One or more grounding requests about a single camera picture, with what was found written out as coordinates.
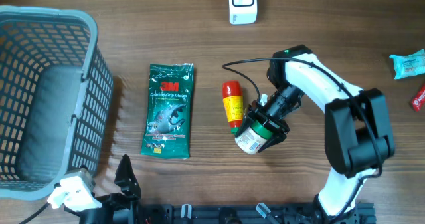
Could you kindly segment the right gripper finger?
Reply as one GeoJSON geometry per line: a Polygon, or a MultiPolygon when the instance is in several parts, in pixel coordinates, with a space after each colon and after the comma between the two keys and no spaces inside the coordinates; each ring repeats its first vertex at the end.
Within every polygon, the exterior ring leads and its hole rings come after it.
{"type": "Polygon", "coordinates": [[[275,133],[272,135],[272,137],[270,139],[268,139],[258,150],[258,153],[264,151],[265,149],[274,146],[276,144],[279,144],[281,142],[283,142],[286,139],[286,134],[285,133],[275,133]]]}
{"type": "Polygon", "coordinates": [[[247,128],[253,125],[254,122],[255,122],[255,114],[253,112],[246,112],[242,119],[241,126],[239,127],[238,131],[235,133],[234,136],[237,138],[240,135],[242,135],[247,128]]]}

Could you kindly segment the white jar green lid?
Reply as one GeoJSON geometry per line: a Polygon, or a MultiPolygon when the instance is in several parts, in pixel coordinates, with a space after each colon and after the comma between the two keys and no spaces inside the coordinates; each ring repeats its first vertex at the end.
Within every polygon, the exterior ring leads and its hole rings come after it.
{"type": "Polygon", "coordinates": [[[235,138],[238,147],[247,154],[258,153],[259,149],[272,137],[273,133],[255,121],[235,138]]]}

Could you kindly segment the red chili sauce bottle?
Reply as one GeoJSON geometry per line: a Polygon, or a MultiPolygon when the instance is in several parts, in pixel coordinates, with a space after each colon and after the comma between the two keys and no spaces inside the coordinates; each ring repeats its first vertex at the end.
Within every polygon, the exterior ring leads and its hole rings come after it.
{"type": "Polygon", "coordinates": [[[222,84],[222,101],[230,132],[236,134],[244,115],[242,89],[238,81],[230,80],[222,84]]]}

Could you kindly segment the green 3M gloves package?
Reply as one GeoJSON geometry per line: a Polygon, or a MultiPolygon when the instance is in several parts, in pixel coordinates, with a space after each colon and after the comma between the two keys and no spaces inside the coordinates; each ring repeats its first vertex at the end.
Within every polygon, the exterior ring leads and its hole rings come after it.
{"type": "Polygon", "coordinates": [[[149,67],[142,155],[165,159],[189,157],[193,87],[192,64],[152,64],[149,67]]]}

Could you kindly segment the white barcode scanner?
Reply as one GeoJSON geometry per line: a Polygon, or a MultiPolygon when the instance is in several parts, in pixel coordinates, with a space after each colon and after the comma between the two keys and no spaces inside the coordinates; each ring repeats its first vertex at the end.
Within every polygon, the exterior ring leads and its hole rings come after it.
{"type": "Polygon", "coordinates": [[[258,0],[228,0],[229,22],[232,25],[247,25],[256,22],[258,0]]]}

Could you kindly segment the red candy stick pack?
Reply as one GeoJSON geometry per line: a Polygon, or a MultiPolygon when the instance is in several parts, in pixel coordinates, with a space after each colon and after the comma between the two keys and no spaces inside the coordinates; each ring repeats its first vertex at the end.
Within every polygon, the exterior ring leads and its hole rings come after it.
{"type": "Polygon", "coordinates": [[[419,112],[424,105],[425,85],[418,91],[416,96],[411,100],[412,108],[415,112],[419,112]]]}

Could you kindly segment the teal wet wipes pack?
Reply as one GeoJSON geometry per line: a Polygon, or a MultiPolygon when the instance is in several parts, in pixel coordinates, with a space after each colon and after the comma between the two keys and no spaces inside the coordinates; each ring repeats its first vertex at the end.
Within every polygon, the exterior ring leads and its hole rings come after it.
{"type": "Polygon", "coordinates": [[[408,56],[390,55],[393,60],[395,80],[418,76],[425,73],[424,70],[424,49],[408,56]]]}

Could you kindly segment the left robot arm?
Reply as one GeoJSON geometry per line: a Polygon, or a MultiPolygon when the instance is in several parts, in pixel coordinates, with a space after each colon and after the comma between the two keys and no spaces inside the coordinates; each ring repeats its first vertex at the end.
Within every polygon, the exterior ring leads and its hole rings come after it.
{"type": "Polygon", "coordinates": [[[80,223],[140,223],[141,188],[127,154],[124,154],[120,160],[114,184],[120,188],[120,192],[96,197],[95,200],[99,201],[102,206],[81,211],[79,214],[80,223]]]}

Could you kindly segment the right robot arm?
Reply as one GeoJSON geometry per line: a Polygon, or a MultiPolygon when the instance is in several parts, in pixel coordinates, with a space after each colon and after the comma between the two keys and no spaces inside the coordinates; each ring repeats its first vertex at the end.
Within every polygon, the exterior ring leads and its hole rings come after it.
{"type": "Polygon", "coordinates": [[[267,78],[276,92],[265,104],[255,100],[242,118],[235,142],[247,154],[258,154],[286,139],[284,118],[308,96],[325,115],[325,154],[331,170],[308,214],[297,220],[337,223],[366,219],[355,202],[368,179],[382,175],[395,143],[384,94],[349,84],[326,68],[305,45],[267,58],[267,78]]]}

